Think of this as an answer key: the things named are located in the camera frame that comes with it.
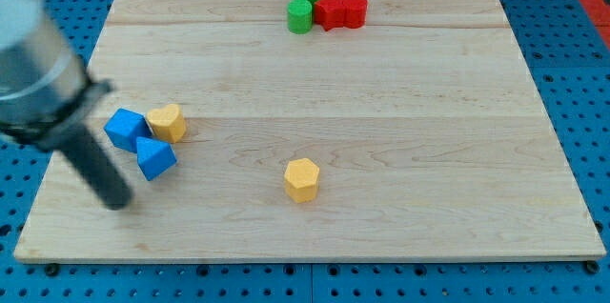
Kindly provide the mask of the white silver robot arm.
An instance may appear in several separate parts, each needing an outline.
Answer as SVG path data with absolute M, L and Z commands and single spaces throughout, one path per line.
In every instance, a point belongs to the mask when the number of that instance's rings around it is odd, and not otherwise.
M 77 134 L 112 85 L 92 80 L 44 1 L 1 0 L 1 133 L 48 151 Z

